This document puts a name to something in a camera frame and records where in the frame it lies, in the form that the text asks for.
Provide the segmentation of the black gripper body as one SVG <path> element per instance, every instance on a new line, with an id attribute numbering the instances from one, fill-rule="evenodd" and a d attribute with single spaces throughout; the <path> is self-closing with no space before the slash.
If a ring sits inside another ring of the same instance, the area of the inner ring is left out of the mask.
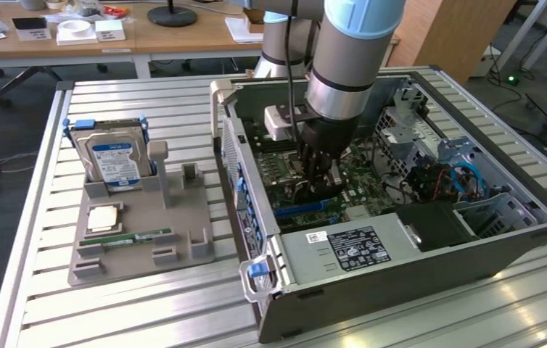
<path id="1" fill-rule="evenodd" d="M 358 117 L 345 120 L 325 117 L 306 120 L 301 130 L 301 140 L 317 152 L 338 157 L 350 144 L 357 124 Z"/>

